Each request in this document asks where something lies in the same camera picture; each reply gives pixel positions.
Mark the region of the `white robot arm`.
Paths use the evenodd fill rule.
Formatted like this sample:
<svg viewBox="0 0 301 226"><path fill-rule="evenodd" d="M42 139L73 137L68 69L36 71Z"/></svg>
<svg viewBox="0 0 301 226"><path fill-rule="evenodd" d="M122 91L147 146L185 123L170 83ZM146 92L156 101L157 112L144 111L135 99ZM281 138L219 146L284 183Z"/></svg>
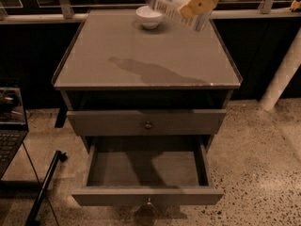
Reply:
<svg viewBox="0 0 301 226"><path fill-rule="evenodd" d="M242 0L184 0L180 6L180 13L184 17L193 15L204 15L212 11L217 4L222 1L225 3L237 2L242 4ZM296 12L295 18L300 17L300 2L297 0L261 0L258 10L255 9L231 9L224 11L215 11L214 19L284 19L292 18ZM293 76L301 64L301 28L298 28L296 35L284 58L276 70L272 80L260 99L260 104L265 110L271 110L278 99L289 85Z"/></svg>

